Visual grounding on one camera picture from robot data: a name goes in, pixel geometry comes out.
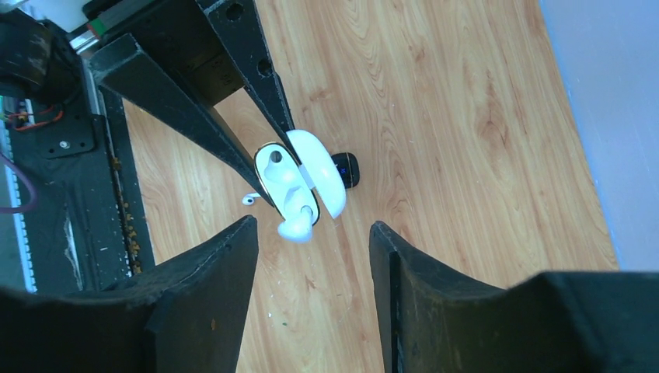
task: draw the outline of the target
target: white earbud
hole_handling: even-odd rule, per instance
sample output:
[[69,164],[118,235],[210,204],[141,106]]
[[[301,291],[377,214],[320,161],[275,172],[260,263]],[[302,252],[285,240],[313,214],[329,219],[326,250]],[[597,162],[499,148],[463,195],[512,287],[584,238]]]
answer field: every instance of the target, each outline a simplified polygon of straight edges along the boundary
[[300,210],[300,214],[279,224],[277,232],[282,238],[292,242],[305,243],[311,241],[313,235],[312,214],[311,208],[304,206]]
[[248,193],[242,198],[242,204],[252,206],[257,198],[261,198],[261,195],[258,193]]

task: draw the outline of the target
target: earbud case lid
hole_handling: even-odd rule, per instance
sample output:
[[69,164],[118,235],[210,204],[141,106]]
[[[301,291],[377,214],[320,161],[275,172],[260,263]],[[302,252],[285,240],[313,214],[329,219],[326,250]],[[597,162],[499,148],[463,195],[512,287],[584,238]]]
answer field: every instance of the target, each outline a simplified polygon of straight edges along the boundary
[[332,157],[323,143],[307,131],[292,130],[286,135],[304,168],[302,172],[307,174],[304,177],[313,182],[327,211],[336,218],[346,207],[346,188]]

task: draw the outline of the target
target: wood grain surface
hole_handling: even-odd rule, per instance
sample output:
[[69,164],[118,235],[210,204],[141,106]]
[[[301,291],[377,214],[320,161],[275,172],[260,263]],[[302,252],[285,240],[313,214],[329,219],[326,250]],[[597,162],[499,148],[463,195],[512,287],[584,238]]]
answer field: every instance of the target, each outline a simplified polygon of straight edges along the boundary
[[[257,5],[296,126],[361,164],[311,243],[284,242],[274,209],[241,205],[235,172],[126,105],[157,261],[259,219],[239,371],[382,371],[376,220],[498,286],[617,267],[536,0]],[[242,90],[218,110],[251,152],[276,139]]]

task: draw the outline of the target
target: white plastic part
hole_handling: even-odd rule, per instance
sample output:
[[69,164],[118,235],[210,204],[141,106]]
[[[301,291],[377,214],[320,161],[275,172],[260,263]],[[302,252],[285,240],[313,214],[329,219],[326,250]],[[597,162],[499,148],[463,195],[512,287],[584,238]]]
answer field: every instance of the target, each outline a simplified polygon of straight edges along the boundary
[[263,174],[269,181],[274,181],[280,185],[296,185],[296,181],[302,177],[297,166],[292,166],[290,162],[273,162],[270,160]]
[[27,5],[33,6],[38,13],[53,21],[64,31],[71,33],[87,23],[87,17],[82,12],[82,6],[88,2],[89,0],[66,0],[65,2],[30,0]]
[[309,242],[313,236],[312,210],[309,206],[304,206],[294,218],[285,220],[279,224],[277,232],[279,235],[292,242],[305,243]]
[[242,198],[242,204],[252,206],[257,198],[261,198],[261,195],[258,193],[248,193]]
[[309,187],[316,187],[327,211],[336,218],[346,207],[346,188],[332,157],[323,143],[307,131],[292,130],[286,135],[302,162],[302,172],[312,181]]

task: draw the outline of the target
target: black metal frame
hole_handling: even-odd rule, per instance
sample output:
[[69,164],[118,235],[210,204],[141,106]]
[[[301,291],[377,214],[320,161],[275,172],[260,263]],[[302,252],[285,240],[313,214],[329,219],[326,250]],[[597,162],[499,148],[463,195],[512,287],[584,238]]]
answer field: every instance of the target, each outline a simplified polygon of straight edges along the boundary
[[41,294],[99,291],[155,265],[123,106],[111,92],[104,99],[105,117],[81,92],[56,125],[10,131],[13,161],[40,196],[23,220]]
[[95,79],[227,163],[270,203],[253,157],[213,108],[244,86],[296,156],[285,134],[295,128],[291,111],[253,0],[134,8],[102,35],[105,46],[91,58]]

